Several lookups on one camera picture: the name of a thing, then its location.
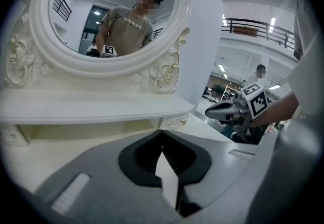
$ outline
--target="man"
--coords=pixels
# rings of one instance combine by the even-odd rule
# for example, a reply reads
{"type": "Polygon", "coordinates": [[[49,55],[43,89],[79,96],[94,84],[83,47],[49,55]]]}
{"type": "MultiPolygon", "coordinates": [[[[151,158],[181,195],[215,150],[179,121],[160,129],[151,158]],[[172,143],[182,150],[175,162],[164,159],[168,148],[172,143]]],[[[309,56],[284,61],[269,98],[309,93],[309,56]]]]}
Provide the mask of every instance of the man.
{"type": "Polygon", "coordinates": [[[95,39],[93,39],[93,40],[92,40],[92,44],[88,46],[88,48],[87,48],[87,50],[86,50],[86,54],[87,54],[88,52],[90,52],[91,49],[97,49],[97,46],[96,46],[96,40],[95,40],[95,39]]]}
{"type": "Polygon", "coordinates": [[[285,48],[287,48],[287,42],[288,42],[288,35],[285,33],[285,48]]]}
{"type": "Polygon", "coordinates": [[[101,20],[96,44],[101,57],[104,45],[115,47],[118,56],[132,54],[153,39],[151,23],[145,15],[158,9],[164,0],[137,0],[134,8],[117,7],[110,10],[101,20]]]}
{"type": "Polygon", "coordinates": [[[265,78],[265,76],[266,76],[266,68],[263,64],[259,64],[257,66],[256,72],[248,78],[247,82],[245,83],[245,87],[257,82],[258,79],[265,78]]]}

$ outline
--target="mirror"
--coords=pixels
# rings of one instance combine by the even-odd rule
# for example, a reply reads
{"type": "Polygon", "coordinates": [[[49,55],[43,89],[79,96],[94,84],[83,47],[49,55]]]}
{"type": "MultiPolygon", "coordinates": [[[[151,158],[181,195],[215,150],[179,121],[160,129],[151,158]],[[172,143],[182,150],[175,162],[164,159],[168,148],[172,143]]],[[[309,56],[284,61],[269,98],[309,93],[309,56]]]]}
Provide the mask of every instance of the mirror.
{"type": "Polygon", "coordinates": [[[137,52],[166,29],[175,0],[53,0],[56,36],[75,52],[120,57],[137,52]]]}

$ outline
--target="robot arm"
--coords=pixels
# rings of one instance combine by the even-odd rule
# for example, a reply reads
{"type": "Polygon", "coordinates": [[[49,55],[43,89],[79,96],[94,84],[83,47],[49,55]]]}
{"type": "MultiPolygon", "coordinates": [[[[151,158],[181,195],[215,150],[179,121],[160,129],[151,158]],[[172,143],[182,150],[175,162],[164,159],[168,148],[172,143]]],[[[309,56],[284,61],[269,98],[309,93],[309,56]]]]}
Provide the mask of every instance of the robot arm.
{"type": "Polygon", "coordinates": [[[235,122],[236,135],[244,137],[252,119],[264,113],[267,108],[264,88],[258,83],[253,83],[237,92],[232,100],[224,100],[209,107],[205,115],[227,124],[235,122]]]}

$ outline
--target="vanity shelf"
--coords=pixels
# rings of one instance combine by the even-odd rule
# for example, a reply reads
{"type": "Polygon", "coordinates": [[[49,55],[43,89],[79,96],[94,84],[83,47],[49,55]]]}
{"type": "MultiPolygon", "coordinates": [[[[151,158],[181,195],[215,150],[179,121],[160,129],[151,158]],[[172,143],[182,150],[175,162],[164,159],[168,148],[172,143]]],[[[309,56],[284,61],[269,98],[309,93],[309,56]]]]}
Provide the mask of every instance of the vanity shelf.
{"type": "Polygon", "coordinates": [[[0,123],[11,125],[92,124],[175,118],[194,106],[175,94],[98,93],[4,89],[0,123]]]}

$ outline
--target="gray panel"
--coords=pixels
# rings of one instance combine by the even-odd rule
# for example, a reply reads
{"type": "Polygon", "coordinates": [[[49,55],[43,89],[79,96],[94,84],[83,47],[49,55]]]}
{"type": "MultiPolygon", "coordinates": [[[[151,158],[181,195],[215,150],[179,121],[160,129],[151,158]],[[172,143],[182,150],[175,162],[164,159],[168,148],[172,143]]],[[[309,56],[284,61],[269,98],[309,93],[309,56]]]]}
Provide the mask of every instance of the gray panel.
{"type": "Polygon", "coordinates": [[[207,208],[177,223],[245,223],[251,203],[267,171],[276,136],[277,133],[269,133],[260,141],[258,150],[248,167],[217,200],[207,208]]]}
{"type": "Polygon", "coordinates": [[[36,191],[51,204],[78,173],[91,176],[66,216],[84,223],[169,223],[181,216],[161,189],[137,186],[119,168],[118,156],[127,145],[151,134],[127,137],[93,147],[50,176],[36,191]]]}
{"type": "Polygon", "coordinates": [[[172,133],[204,148],[212,157],[212,165],[204,178],[195,184],[185,186],[184,190],[190,202],[204,208],[226,192],[243,173],[251,160],[229,154],[236,150],[255,154],[257,145],[227,143],[211,139],[198,138],[177,131],[172,133]]]}

